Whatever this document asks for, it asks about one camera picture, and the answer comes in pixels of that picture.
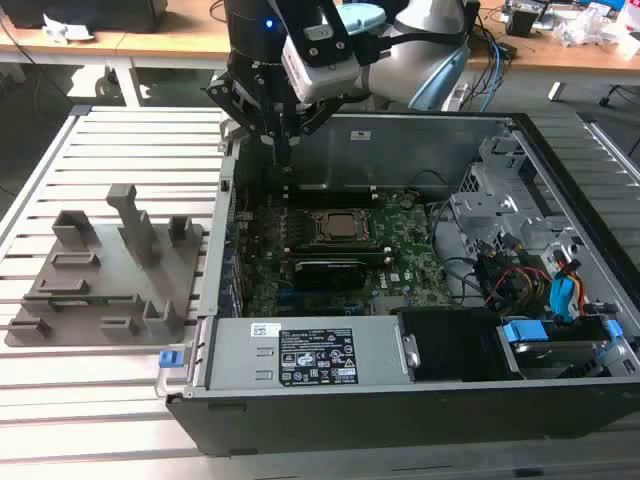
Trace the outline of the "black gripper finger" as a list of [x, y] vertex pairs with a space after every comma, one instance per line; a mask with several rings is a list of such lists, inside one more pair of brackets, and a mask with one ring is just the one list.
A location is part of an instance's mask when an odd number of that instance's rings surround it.
[[291, 165], [291, 151], [302, 136], [315, 133], [344, 104], [344, 97], [330, 98], [312, 104], [298, 112], [295, 107], [285, 108], [285, 166]]
[[229, 71], [212, 81], [207, 95], [249, 134], [272, 149], [273, 163], [286, 165], [286, 137], [281, 113], [271, 96], [271, 85], [263, 69], [250, 73], [247, 90]]

